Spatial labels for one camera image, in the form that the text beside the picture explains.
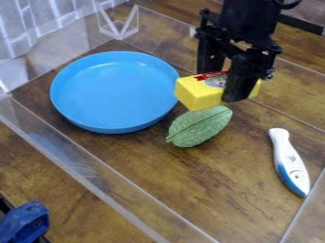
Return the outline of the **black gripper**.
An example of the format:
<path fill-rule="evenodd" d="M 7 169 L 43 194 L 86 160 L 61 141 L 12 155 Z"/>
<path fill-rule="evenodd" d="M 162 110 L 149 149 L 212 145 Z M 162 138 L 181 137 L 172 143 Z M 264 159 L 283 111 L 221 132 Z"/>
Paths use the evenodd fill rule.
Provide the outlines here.
<path fill-rule="evenodd" d="M 224 0 L 220 13 L 202 9 L 198 39 L 197 72 L 221 71 L 230 58 L 226 89 L 222 101 L 238 102 L 249 98 L 258 79 L 273 78 L 275 58 L 283 53 L 272 39 L 281 12 L 296 8 L 303 0 Z M 232 42 L 252 47 L 242 53 Z"/>

